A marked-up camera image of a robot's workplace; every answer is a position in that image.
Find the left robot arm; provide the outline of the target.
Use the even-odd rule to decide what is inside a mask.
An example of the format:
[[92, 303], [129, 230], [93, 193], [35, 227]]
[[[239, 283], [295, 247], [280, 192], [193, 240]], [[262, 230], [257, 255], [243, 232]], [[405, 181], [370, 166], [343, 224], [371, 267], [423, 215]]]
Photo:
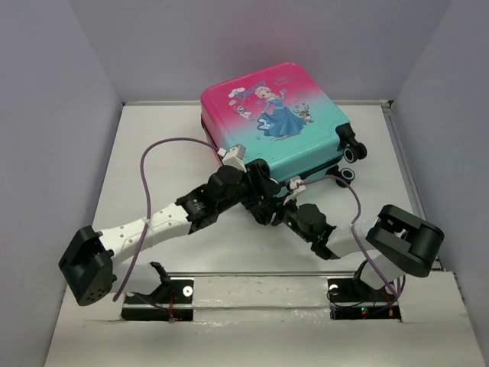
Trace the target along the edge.
[[94, 304], [114, 287], [126, 286], [116, 270], [126, 260], [167, 240], [193, 234], [215, 223], [240, 203], [262, 203], [280, 191], [264, 161], [241, 170], [222, 165], [205, 184], [147, 218], [95, 231], [78, 229], [63, 253], [59, 268], [78, 305]]

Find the pink and teal suitcase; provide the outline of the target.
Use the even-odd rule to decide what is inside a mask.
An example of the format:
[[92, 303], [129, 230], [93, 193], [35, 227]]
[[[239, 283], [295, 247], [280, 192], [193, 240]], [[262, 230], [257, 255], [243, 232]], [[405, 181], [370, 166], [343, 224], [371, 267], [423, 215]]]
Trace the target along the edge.
[[354, 172], [339, 163], [367, 156], [348, 117], [296, 63], [210, 86], [200, 102], [209, 140], [220, 148], [244, 146], [243, 162], [265, 161], [281, 184], [327, 173], [352, 181]]

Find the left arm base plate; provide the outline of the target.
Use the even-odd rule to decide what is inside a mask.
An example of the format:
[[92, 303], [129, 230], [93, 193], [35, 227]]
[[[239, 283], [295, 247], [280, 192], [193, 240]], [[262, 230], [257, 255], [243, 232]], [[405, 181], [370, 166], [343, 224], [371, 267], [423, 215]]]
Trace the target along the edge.
[[163, 265], [152, 261], [152, 274], [157, 274], [157, 284], [150, 286], [151, 292], [127, 293], [124, 297], [121, 318], [125, 321], [193, 321], [194, 278], [173, 277]]

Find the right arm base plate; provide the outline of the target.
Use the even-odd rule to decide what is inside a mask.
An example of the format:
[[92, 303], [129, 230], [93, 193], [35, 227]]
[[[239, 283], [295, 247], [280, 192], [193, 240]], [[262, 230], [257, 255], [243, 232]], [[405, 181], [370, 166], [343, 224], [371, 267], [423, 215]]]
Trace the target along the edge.
[[333, 320], [401, 320], [395, 296], [353, 278], [329, 279], [326, 297]]

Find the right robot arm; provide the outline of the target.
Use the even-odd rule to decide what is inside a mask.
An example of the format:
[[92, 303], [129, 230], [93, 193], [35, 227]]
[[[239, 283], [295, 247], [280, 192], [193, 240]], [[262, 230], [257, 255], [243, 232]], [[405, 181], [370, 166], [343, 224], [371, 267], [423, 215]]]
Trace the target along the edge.
[[361, 253], [365, 260], [355, 272], [351, 289], [362, 300], [407, 275], [428, 277], [445, 240], [438, 226], [393, 204], [383, 206], [371, 228], [359, 222], [345, 227], [330, 225], [317, 205], [299, 205], [284, 198], [255, 205], [250, 211], [261, 225], [287, 226], [323, 260]]

